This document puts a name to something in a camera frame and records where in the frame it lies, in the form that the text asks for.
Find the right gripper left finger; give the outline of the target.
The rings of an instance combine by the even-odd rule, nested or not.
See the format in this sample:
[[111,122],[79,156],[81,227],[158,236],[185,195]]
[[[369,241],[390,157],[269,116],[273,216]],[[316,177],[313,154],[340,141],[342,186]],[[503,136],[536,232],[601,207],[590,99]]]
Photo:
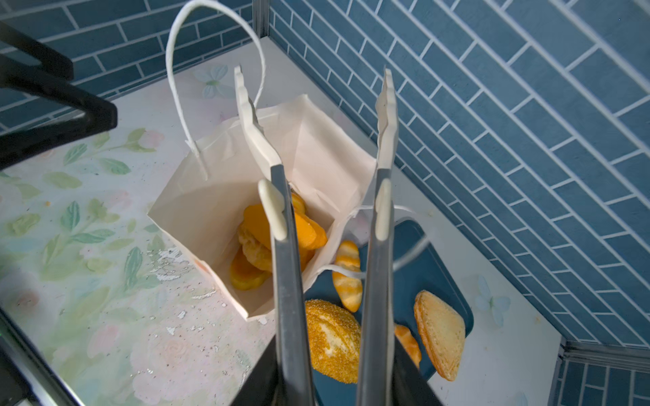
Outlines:
[[230,405],[275,405],[278,385],[279,369],[276,354],[276,338],[273,337]]

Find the large twisted ring bread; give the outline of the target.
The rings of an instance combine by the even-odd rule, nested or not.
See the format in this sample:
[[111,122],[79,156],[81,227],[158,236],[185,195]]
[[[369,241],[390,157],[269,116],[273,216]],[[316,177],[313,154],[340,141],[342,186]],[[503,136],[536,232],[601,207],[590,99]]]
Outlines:
[[254,235],[241,223],[238,227],[238,240],[242,246],[245,258],[255,268],[264,271],[273,271],[272,251],[258,241]]

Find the orange oval bread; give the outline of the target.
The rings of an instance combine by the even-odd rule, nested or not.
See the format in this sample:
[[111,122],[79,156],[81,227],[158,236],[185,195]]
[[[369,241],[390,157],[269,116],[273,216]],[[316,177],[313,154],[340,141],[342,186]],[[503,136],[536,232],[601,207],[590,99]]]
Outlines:
[[[299,247],[303,250],[317,250],[326,245],[327,233],[318,223],[306,216],[305,201],[295,192],[291,192],[291,199]],[[239,230],[240,236],[244,236],[245,232],[264,248],[271,249],[270,226],[262,203],[245,208],[244,221]]]

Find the white paper bread bag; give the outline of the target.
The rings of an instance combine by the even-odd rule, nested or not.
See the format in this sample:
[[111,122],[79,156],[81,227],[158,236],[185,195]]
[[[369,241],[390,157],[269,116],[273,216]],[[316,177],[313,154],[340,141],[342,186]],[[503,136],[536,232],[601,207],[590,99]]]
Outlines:
[[[235,68],[216,65],[198,71],[196,79],[211,93],[235,101]],[[308,96],[270,108],[259,108],[259,96],[250,96],[257,123],[284,164],[290,192],[306,203],[306,216],[327,233],[343,225],[342,240],[357,235],[370,238],[377,156],[357,145],[338,124]],[[261,202],[258,184],[263,178],[240,124],[240,115],[224,121],[206,137],[188,136],[190,153],[179,164],[149,218],[201,270],[222,289],[247,321],[274,309],[270,281],[251,290],[238,290],[230,282],[230,264],[239,248],[238,227],[248,206]],[[304,271],[310,270],[323,247],[303,250]],[[317,277],[303,280],[309,289]]]

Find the metal tongs white tips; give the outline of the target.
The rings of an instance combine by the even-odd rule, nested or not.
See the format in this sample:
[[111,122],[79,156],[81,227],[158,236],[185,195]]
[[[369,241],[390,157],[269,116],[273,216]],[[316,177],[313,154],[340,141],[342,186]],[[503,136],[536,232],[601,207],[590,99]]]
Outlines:
[[[257,123],[257,112],[245,87],[240,68],[235,68],[235,95],[245,141],[262,169],[258,184],[263,209],[270,223],[274,256],[274,304],[279,385],[276,405],[313,405],[316,400],[311,373],[304,290],[329,268],[340,243],[343,225],[332,228],[329,242],[315,258],[312,268],[300,268],[299,243],[294,209],[284,164]],[[378,152],[374,179],[372,219],[365,278],[361,353],[356,402],[389,405],[392,402],[394,365],[393,246],[394,203],[392,165],[398,141],[398,108],[394,81],[384,71],[383,89],[376,102]]]

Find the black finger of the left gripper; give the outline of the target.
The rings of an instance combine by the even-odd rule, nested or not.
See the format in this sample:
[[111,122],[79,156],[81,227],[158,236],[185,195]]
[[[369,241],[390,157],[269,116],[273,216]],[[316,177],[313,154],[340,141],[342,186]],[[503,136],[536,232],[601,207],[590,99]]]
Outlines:
[[113,103],[70,84],[74,79],[74,64],[70,59],[5,23],[1,23],[1,41],[40,62],[30,66],[2,56],[3,88],[40,96],[83,113],[79,118],[3,135],[1,169],[117,127],[118,109]]

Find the small yellow bread piece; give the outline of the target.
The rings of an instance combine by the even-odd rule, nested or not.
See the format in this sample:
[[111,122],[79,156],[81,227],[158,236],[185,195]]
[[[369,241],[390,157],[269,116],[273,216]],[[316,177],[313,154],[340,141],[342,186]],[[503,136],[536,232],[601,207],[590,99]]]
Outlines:
[[259,270],[250,264],[245,258],[242,248],[239,248],[230,264],[230,282],[236,289],[251,290],[259,288],[270,277],[270,272]]

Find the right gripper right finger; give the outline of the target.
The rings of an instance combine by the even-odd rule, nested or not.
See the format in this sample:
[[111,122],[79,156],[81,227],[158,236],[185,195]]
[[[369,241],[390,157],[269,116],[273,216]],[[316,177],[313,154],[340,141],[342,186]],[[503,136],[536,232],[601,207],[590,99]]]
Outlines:
[[398,338],[394,339],[392,397],[393,404],[398,406],[442,405]]

